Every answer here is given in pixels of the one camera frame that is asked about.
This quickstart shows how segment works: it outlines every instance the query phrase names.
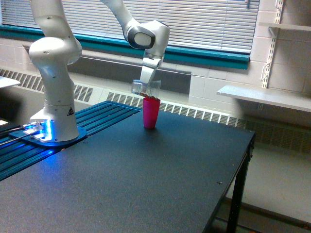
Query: teal window frame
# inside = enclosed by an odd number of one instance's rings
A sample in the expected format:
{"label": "teal window frame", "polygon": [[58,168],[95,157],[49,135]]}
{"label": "teal window frame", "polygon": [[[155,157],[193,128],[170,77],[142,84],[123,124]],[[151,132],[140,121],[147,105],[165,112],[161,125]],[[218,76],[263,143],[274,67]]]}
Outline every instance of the teal window frame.
{"label": "teal window frame", "polygon": [[[143,50],[132,48],[125,40],[76,33],[74,35],[80,41],[83,49],[113,51],[135,55],[143,55],[144,53]],[[0,25],[0,36],[35,41],[44,37],[44,34],[41,29]],[[236,69],[247,69],[249,60],[249,54],[190,49],[176,46],[167,46],[164,55],[165,62],[180,61],[190,64]]]}

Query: warning label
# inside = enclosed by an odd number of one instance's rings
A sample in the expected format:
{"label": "warning label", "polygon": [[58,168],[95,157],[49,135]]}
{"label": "warning label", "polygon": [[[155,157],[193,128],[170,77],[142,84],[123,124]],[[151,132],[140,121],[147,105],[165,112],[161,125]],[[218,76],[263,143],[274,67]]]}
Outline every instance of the warning label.
{"label": "warning label", "polygon": [[71,115],[73,115],[73,114],[74,114],[74,111],[73,111],[72,107],[70,107],[67,116],[71,116]]}

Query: clear plastic cup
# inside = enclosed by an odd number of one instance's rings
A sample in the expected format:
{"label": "clear plastic cup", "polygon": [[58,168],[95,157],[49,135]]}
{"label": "clear plastic cup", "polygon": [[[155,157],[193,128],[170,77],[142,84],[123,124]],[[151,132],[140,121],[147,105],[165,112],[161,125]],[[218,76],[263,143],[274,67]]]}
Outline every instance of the clear plastic cup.
{"label": "clear plastic cup", "polygon": [[136,95],[147,95],[158,98],[161,88],[161,81],[151,81],[148,84],[142,83],[140,80],[133,80],[132,82],[132,93]]}

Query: radiator vent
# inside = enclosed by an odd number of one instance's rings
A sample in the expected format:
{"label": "radiator vent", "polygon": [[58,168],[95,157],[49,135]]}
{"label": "radiator vent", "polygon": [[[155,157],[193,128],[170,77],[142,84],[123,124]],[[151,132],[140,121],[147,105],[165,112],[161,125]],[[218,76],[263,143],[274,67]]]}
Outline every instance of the radiator vent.
{"label": "radiator vent", "polygon": [[[109,92],[107,100],[142,108],[142,98]],[[311,132],[303,129],[285,128],[269,121],[246,120],[216,111],[161,101],[160,110],[220,124],[256,131],[256,142],[311,153]]]}
{"label": "radiator vent", "polygon": [[[44,92],[42,78],[34,75],[0,69],[0,76],[14,79],[20,82],[21,88]],[[89,102],[94,88],[82,85],[74,85],[74,99],[82,102]]]}

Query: blue led light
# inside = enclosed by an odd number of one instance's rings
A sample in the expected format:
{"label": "blue led light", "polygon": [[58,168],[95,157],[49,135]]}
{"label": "blue led light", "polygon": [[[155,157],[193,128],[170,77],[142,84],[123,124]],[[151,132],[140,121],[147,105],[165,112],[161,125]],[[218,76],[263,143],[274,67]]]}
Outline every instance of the blue led light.
{"label": "blue led light", "polygon": [[46,139],[47,140],[51,140],[52,139],[52,127],[51,127],[51,121],[50,120],[47,120],[45,122],[45,126],[46,126],[46,129],[45,129],[45,132],[46,132]]}

